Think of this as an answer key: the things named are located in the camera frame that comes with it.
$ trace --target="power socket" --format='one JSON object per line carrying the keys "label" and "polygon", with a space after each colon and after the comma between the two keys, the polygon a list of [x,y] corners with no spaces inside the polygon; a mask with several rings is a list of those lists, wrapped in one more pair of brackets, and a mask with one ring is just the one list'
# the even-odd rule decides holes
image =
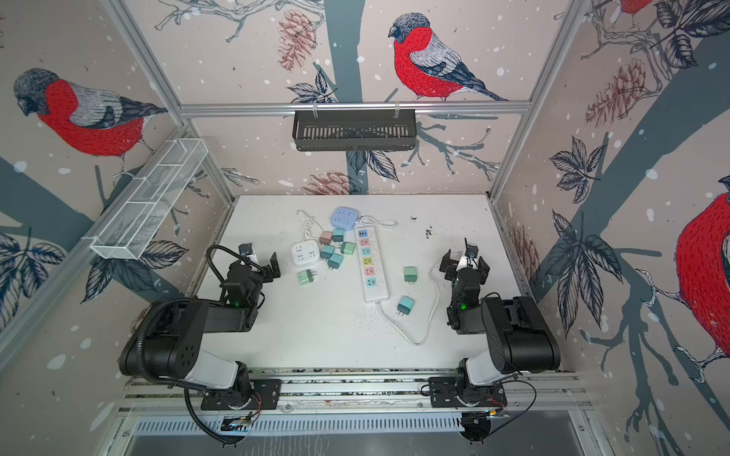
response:
{"label": "power socket", "polygon": [[350,207],[338,207],[330,222],[334,228],[352,231],[358,222],[358,212]]}
{"label": "power socket", "polygon": [[319,244],[314,239],[297,242],[291,246],[291,259],[301,268],[319,260]]}

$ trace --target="black mounting plate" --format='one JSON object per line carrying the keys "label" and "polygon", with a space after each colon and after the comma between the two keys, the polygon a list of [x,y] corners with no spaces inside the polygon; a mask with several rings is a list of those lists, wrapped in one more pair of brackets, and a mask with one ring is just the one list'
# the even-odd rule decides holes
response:
{"label": "black mounting plate", "polygon": [[[265,379],[251,380],[253,390],[261,395],[261,410],[275,410],[279,402],[279,390],[281,389],[281,380]],[[231,411],[229,405],[238,407],[241,405],[240,399],[233,394],[232,391],[209,391],[208,396],[203,397],[200,404],[201,410],[225,410]],[[246,403],[241,410],[256,410],[258,402],[253,397]]]}
{"label": "black mounting plate", "polygon": [[[504,388],[501,383],[488,387],[479,387],[479,402],[469,403],[469,401],[461,400],[469,403],[468,406],[473,407],[503,407],[502,404],[507,403],[504,396]],[[429,397],[431,399],[431,407],[435,409],[451,409],[453,407],[465,407],[465,405],[457,399],[458,388],[456,387],[456,377],[454,376],[433,376],[429,377]]]}

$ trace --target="coiled white cable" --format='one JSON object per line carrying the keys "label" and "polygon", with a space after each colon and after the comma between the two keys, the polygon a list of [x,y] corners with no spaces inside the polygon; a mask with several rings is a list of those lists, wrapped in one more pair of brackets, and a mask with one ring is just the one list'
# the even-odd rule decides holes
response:
{"label": "coiled white cable", "polygon": [[398,222],[395,220],[376,220],[369,215],[360,216],[358,223],[361,226],[380,226],[384,230],[392,230],[398,225]]}
{"label": "coiled white cable", "polygon": [[441,288],[439,288],[439,284],[436,282],[436,280],[434,279],[434,276],[432,275],[434,268],[436,268],[436,266],[439,263],[441,263],[441,258],[439,258],[437,260],[437,262],[434,263],[434,265],[431,266],[431,269],[429,270],[429,279],[431,279],[431,281],[434,283],[434,285],[436,285],[436,299],[434,300],[433,307],[431,307],[431,314],[429,315],[429,322],[426,323],[426,334],[423,335],[423,339],[421,339],[420,342],[412,341],[410,339],[410,337],[408,337],[406,335],[406,333],[404,333],[403,330],[401,330],[401,328],[399,328],[398,325],[393,320],[391,320],[390,318],[385,316],[385,313],[383,313],[383,309],[380,307],[380,301],[375,303],[375,305],[377,306],[377,310],[380,312],[380,315],[385,319],[385,321],[390,323],[391,326],[393,326],[396,329],[396,331],[398,331],[401,334],[401,336],[403,336],[404,339],[406,339],[408,341],[408,343],[414,347],[420,347],[421,345],[425,344],[426,339],[429,338],[429,329],[431,328],[431,320],[433,320],[433,318],[434,318],[434,313],[436,311],[436,308],[439,305],[439,299],[441,299]]}
{"label": "coiled white cable", "polygon": [[312,236],[312,232],[310,231],[310,228],[312,227],[312,225],[316,225],[320,229],[320,232],[321,233],[324,233],[324,228],[322,228],[322,225],[320,225],[319,223],[317,223],[317,220],[315,220],[314,217],[310,216],[309,214],[307,214],[306,212],[304,212],[302,210],[296,211],[296,214],[297,215],[303,215],[303,216],[305,216],[307,218],[304,221],[304,225],[301,227],[301,232],[304,234],[304,240],[305,241],[307,239],[316,239],[316,240],[319,240],[319,238],[315,238],[314,236]]}

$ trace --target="bird's red breast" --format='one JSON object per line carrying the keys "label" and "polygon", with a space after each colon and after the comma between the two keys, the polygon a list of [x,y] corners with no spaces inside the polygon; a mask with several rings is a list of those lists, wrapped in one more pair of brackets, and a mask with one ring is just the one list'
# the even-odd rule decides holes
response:
{"label": "bird's red breast", "polygon": [[730,236],[728,194],[719,195],[685,227],[677,240],[680,294],[699,324],[730,353],[730,287],[723,243]]}
{"label": "bird's red breast", "polygon": [[621,0],[621,11],[631,15],[638,13],[654,0]]}
{"label": "bird's red breast", "polygon": [[414,65],[410,59],[410,53],[428,47],[432,34],[433,31],[429,27],[419,27],[408,35],[403,44],[395,41],[393,48],[395,50],[396,74],[401,82],[410,90],[413,90],[417,96],[446,98],[457,90],[464,88],[463,85],[429,76]]}
{"label": "bird's red breast", "polygon": [[121,156],[141,138],[144,119],[108,129],[83,128],[71,122],[71,115],[79,107],[71,85],[59,80],[45,91],[49,114],[38,117],[51,127],[68,145],[89,155]]}

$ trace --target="white wire shelf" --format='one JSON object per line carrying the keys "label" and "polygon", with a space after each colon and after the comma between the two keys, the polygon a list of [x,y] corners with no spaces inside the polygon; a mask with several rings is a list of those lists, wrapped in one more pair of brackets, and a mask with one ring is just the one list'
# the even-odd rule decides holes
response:
{"label": "white wire shelf", "polygon": [[91,244],[102,258],[139,259],[208,154],[198,138],[175,139],[165,147],[148,175],[132,179],[134,192]]}

